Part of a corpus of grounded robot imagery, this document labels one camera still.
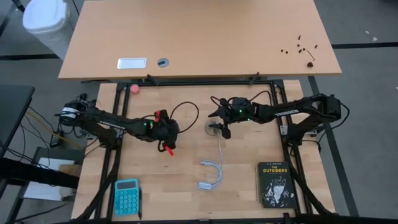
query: robotic arm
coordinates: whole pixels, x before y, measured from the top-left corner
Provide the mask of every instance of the robotic arm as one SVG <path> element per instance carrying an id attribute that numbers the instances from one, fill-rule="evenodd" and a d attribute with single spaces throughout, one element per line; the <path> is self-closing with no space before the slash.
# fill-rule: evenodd
<path id="1" fill-rule="evenodd" d="M 218 109 L 208 117 L 219 116 L 223 120 L 223 124 L 211 124 L 210 127 L 220 129 L 226 139 L 231 137 L 228 125 L 232 123 L 253 120 L 256 123 L 264 124 L 280 116 L 308 113 L 309 117 L 299 124 L 291 124 L 287 130 L 287 142 L 301 145 L 302 138 L 307 131 L 315 129 L 324 122 L 334 122 L 341 118 L 341 103 L 334 95 L 319 94 L 275 106 L 261 105 L 241 97 L 233 97 L 229 100 L 222 98 L 219 102 Z M 315 102 L 319 103 L 317 108 L 312 106 Z"/>
<path id="2" fill-rule="evenodd" d="M 163 149 L 158 146 L 160 152 L 168 151 L 173 155 L 177 134 L 180 131 L 174 119 L 170 119 L 166 110 L 160 110 L 154 115 L 143 118 L 129 119 L 105 111 L 101 111 L 95 106 L 90 106 L 84 101 L 72 101 L 63 107 L 59 115 L 59 122 L 65 126 L 80 127 L 96 136 L 102 146 L 116 149 L 120 143 L 120 136 L 128 133 L 142 141 L 153 142 L 162 141 Z M 100 124 L 122 130 L 118 134 L 115 129 L 102 127 Z"/>

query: red clip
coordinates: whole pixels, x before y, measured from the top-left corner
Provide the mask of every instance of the red clip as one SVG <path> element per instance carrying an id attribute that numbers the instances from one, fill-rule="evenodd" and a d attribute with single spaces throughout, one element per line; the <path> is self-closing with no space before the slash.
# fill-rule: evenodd
<path id="1" fill-rule="evenodd" d="M 174 152 L 172 151 L 171 148 L 169 148 L 168 146 L 164 146 L 164 148 L 167 150 L 167 152 L 170 153 L 171 156 L 174 156 Z"/>
<path id="2" fill-rule="evenodd" d="M 160 110 L 156 111 L 155 122 L 158 122 L 160 119 Z"/>

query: wooden desk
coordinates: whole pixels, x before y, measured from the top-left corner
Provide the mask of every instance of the wooden desk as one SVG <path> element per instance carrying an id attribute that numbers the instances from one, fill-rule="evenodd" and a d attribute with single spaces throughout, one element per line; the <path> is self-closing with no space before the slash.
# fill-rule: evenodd
<path id="1" fill-rule="evenodd" d="M 313 60 L 308 50 L 316 59 L 313 68 L 307 68 Z M 120 70 L 119 58 L 146 58 L 147 66 Z M 169 59 L 170 65 L 160 68 L 160 58 Z M 59 78 L 233 77 L 257 72 L 341 73 L 313 0 L 85 1 Z"/>
<path id="2" fill-rule="evenodd" d="M 289 101 L 303 97 L 299 81 L 290 80 L 284 83 Z M 256 201 L 256 164 L 284 160 L 276 121 L 263 125 L 253 122 L 231 125 L 232 138 L 221 140 L 225 161 L 223 183 L 213 192 L 202 192 L 195 187 L 196 182 L 214 172 L 211 167 L 201 166 L 200 161 L 220 160 L 217 138 L 207 135 L 203 129 L 207 115 L 216 109 L 210 96 L 229 98 L 239 93 L 239 96 L 251 98 L 267 89 L 267 85 L 155 86 L 141 87 L 139 95 L 131 95 L 128 118 L 142 117 L 158 109 L 171 111 L 187 100 L 196 103 L 200 109 L 196 124 L 178 137 L 173 157 L 166 152 L 159 153 L 157 142 L 143 142 L 125 135 L 118 179 L 139 178 L 143 191 L 143 220 L 275 218 L 282 217 L 284 212 L 294 216 L 292 209 L 264 209 Z M 116 84 L 102 84 L 97 107 L 110 112 L 115 92 Z M 256 102 L 269 103 L 267 94 L 259 96 Z M 195 116 L 196 110 L 192 105 L 183 105 L 175 111 L 173 119 L 183 129 Z M 304 117 L 305 114 L 296 114 L 293 121 L 298 123 Z M 308 186 L 324 206 L 333 211 L 317 145 L 304 142 L 300 153 Z M 73 218 L 84 211 L 98 190 L 103 159 L 104 149 L 97 149 L 84 160 Z M 300 192 L 299 198 L 301 208 L 305 210 Z M 107 202 L 108 198 L 105 197 L 104 211 Z M 137 219 L 137 216 L 113 218 Z"/>

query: white label plate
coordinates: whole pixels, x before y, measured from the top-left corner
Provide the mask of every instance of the white label plate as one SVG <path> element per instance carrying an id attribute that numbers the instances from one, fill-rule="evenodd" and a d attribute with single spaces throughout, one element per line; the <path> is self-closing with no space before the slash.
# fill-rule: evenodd
<path id="1" fill-rule="evenodd" d="M 119 58 L 118 69 L 146 68 L 146 58 Z"/>

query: calculator display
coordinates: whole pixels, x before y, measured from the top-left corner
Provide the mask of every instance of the calculator display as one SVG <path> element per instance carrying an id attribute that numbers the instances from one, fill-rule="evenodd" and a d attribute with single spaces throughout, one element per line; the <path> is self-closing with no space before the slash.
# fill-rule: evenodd
<path id="1" fill-rule="evenodd" d="M 136 182 L 122 182 L 118 183 L 118 189 L 130 189 L 136 187 Z"/>

